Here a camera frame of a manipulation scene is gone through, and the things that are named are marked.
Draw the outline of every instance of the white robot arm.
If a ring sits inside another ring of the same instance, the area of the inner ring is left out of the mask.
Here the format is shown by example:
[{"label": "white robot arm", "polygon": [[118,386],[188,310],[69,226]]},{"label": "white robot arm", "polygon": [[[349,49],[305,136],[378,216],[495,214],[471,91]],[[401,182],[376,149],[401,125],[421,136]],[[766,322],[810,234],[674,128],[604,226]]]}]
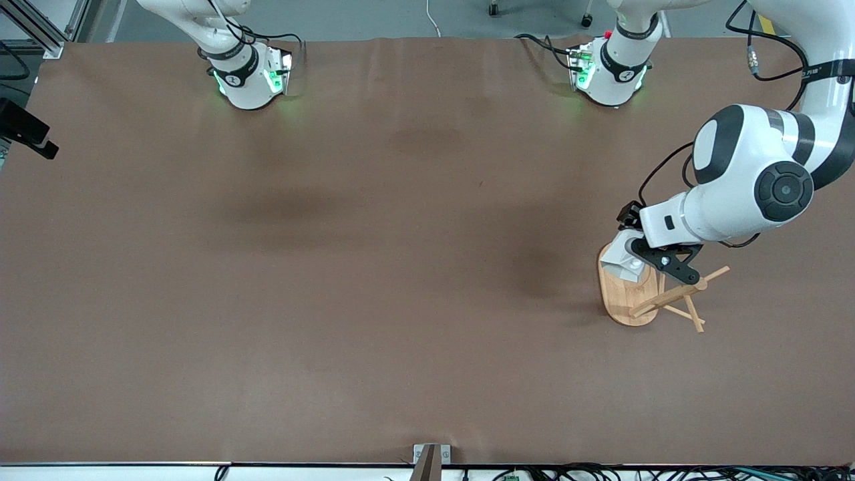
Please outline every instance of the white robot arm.
[{"label": "white robot arm", "polygon": [[235,107],[258,109],[285,92],[291,55],[247,38],[232,20],[246,12],[251,0],[137,1],[196,41],[214,67],[220,92]]},{"label": "white robot arm", "polygon": [[[809,63],[795,113],[730,105],[698,132],[696,187],[656,205],[631,203],[622,230],[601,258],[605,269],[638,281],[647,263],[680,282],[699,280],[689,261],[704,242],[778,228],[799,216],[816,190],[855,157],[855,2],[750,0],[789,32]],[[678,256],[687,254],[681,260]]]},{"label": "white robot arm", "polygon": [[598,104],[626,103],[641,88],[650,54],[662,38],[659,10],[688,9],[712,0],[608,0],[617,12],[615,30],[570,53],[574,89]]}]

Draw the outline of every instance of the black strap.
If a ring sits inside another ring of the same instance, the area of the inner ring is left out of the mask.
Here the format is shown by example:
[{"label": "black strap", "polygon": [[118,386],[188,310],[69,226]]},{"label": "black strap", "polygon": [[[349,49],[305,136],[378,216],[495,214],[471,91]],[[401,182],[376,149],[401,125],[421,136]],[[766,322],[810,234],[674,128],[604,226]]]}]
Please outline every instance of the black strap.
[{"label": "black strap", "polygon": [[606,41],[603,44],[603,48],[599,50],[599,58],[603,63],[603,67],[615,76],[615,82],[622,84],[631,82],[636,76],[638,76],[638,74],[641,73],[642,70],[644,70],[644,67],[647,66],[647,61],[644,61],[641,65],[635,65],[634,67],[618,63],[614,58],[611,58],[611,55],[609,55],[608,46],[609,42]]},{"label": "black strap", "polygon": [[844,58],[805,68],[802,72],[802,83],[807,84],[817,80],[831,79],[833,77],[852,77],[854,75],[855,59]]},{"label": "black strap", "polygon": [[198,54],[205,60],[228,60],[229,58],[237,56],[240,51],[244,49],[244,45],[247,45],[246,35],[242,33],[240,35],[240,41],[237,45],[232,47],[231,50],[227,50],[222,53],[210,53],[206,52],[205,50],[202,50],[202,47],[199,47]]},{"label": "black strap", "polygon": [[658,26],[659,26],[659,15],[653,14],[653,17],[651,17],[651,19],[650,19],[650,26],[647,28],[647,30],[645,32],[642,32],[642,33],[630,32],[626,28],[621,27],[620,22],[618,22],[616,29],[623,37],[626,37],[627,39],[644,40],[647,37],[650,37],[651,35],[653,35],[653,32],[656,30],[656,27],[658,27]]},{"label": "black strap", "polygon": [[233,70],[231,72],[226,72],[224,70],[219,70],[218,68],[214,69],[214,73],[217,77],[219,77],[222,81],[226,82],[229,86],[244,86],[246,83],[246,79],[252,75],[253,72],[256,71],[256,67],[258,67],[258,50],[255,48],[250,48],[252,50],[252,56],[250,57],[250,61],[246,63],[241,68],[237,70]]}]

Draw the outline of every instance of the wooden board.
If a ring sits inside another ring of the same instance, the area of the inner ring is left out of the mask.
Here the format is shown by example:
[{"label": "wooden board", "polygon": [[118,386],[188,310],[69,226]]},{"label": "wooden board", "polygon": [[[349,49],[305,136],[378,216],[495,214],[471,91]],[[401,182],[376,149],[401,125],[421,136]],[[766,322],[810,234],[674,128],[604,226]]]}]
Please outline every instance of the wooden board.
[{"label": "wooden board", "polygon": [[624,281],[620,277],[606,272],[599,260],[610,245],[603,247],[597,256],[599,288],[603,294],[605,310],[609,313],[609,317],[619,324],[633,327],[649,324],[656,317],[658,310],[648,312],[637,318],[633,318],[629,311],[642,302],[661,294],[665,284],[657,280],[656,272],[649,265],[645,266],[644,273],[641,274],[641,282],[637,283]]}]

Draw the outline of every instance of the wooden stand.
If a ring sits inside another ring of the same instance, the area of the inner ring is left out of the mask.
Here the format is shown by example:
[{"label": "wooden stand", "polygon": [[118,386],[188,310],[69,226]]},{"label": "wooden stand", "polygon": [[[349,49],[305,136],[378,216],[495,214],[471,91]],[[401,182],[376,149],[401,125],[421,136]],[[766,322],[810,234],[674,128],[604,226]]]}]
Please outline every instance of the wooden stand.
[{"label": "wooden stand", "polygon": [[[695,329],[699,333],[704,332],[706,321],[698,316],[692,296],[706,290],[709,281],[729,271],[729,267],[724,266],[706,277],[701,277],[697,284],[681,285],[666,291],[665,275],[657,276],[656,271],[649,265],[645,266],[640,282],[624,281],[606,272],[599,260],[608,248],[609,246],[603,247],[597,256],[597,272],[603,304],[609,317],[623,325],[643,326],[656,317],[659,309],[664,309],[692,320]],[[671,305],[680,299],[686,301],[689,312]]]}]

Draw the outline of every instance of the table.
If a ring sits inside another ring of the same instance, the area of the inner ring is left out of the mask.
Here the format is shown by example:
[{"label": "table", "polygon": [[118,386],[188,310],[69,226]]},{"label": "table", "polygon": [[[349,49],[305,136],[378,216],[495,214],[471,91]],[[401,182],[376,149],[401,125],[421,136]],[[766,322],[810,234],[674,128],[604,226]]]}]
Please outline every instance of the table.
[{"label": "table", "polygon": [[605,315],[596,254],[650,169],[796,87],[739,39],[654,60],[615,110],[518,40],[311,44],[248,112],[194,45],[67,45],[28,106],[57,160],[0,176],[0,459],[849,462],[855,176],[704,249],[733,269],[704,335]]}]

